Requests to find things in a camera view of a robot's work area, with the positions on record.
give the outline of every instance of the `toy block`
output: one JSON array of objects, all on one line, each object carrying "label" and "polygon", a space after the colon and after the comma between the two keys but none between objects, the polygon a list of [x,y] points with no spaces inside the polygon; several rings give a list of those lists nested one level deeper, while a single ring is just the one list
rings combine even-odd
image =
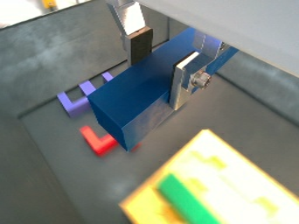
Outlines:
[{"label": "toy block", "polygon": [[[168,103],[173,65],[196,51],[193,33],[187,29],[88,96],[97,123],[128,151],[173,112]],[[205,72],[212,74],[236,51],[229,48]]]},{"label": "toy block", "polygon": [[74,102],[70,101],[69,97],[64,92],[57,94],[60,104],[69,114],[69,117],[78,116],[82,112],[89,109],[89,101],[86,97],[81,97]]},{"label": "toy block", "polygon": [[89,126],[81,127],[78,131],[85,138],[90,149],[100,157],[102,157],[117,146],[117,141],[109,134],[98,138]]},{"label": "toy block", "polygon": [[[80,83],[78,87],[84,95],[89,95],[96,90],[89,81],[84,81],[82,83]],[[64,107],[65,111],[69,114],[69,117],[78,116],[80,114],[82,114],[85,111],[89,110],[89,100],[86,96],[82,96],[76,101],[70,101],[65,92],[61,92],[57,94],[57,97],[61,106]]]},{"label": "toy block", "polygon": [[104,82],[104,84],[113,79],[113,76],[110,75],[109,72],[102,73],[101,76],[102,76],[102,82]]},{"label": "toy block", "polygon": [[78,87],[80,87],[84,95],[89,95],[96,90],[96,88],[93,87],[93,85],[90,84],[90,82],[88,80],[81,82],[78,84]]}]

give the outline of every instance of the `red block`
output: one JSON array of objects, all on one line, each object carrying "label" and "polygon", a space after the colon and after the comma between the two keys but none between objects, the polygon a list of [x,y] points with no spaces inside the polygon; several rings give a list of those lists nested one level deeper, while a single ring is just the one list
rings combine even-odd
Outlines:
[{"label": "red block", "polygon": [[90,149],[100,157],[102,157],[117,146],[117,140],[109,134],[98,138],[89,126],[81,127],[78,131],[84,136]]}]

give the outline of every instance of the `white surface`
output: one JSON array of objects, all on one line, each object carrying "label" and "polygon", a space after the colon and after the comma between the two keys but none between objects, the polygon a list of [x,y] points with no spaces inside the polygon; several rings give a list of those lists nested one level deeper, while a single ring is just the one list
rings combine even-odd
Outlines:
[{"label": "white surface", "polygon": [[299,1],[136,1],[299,77]]}]

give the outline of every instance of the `blue rectangular block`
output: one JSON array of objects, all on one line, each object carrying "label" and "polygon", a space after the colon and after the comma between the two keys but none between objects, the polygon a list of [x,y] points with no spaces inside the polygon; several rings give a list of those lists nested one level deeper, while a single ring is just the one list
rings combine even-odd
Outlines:
[{"label": "blue rectangular block", "polygon": [[98,124],[128,151],[173,112],[173,64],[195,51],[192,40],[187,29],[88,96]]}]

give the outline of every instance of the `purple u-shaped block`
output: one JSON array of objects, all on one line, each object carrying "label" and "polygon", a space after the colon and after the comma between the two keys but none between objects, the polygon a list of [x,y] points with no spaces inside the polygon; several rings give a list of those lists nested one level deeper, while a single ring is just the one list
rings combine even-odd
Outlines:
[{"label": "purple u-shaped block", "polygon": [[[101,74],[104,83],[110,81],[113,79],[113,76],[105,72]],[[66,110],[69,117],[78,116],[85,111],[89,110],[89,100],[86,98],[86,95],[89,95],[96,88],[90,84],[90,82],[86,80],[78,84],[80,90],[82,91],[84,95],[81,98],[78,98],[76,101],[70,101],[69,97],[66,96],[65,92],[61,92],[57,94],[57,97],[60,99],[60,104]]]}]

